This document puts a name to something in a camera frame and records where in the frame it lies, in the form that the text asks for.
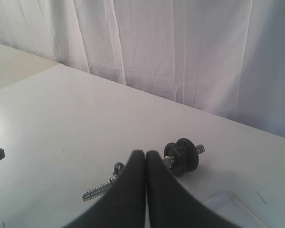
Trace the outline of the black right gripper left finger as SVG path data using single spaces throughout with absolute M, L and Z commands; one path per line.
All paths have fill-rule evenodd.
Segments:
M 142 150 L 134 150 L 108 192 L 65 227 L 143 228 L 145 213 L 145 154 Z

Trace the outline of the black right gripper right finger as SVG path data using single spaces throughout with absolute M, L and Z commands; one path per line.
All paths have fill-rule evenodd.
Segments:
M 220 217 L 190 195 L 168 172 L 157 151 L 146 153 L 149 221 L 152 228 L 229 228 Z

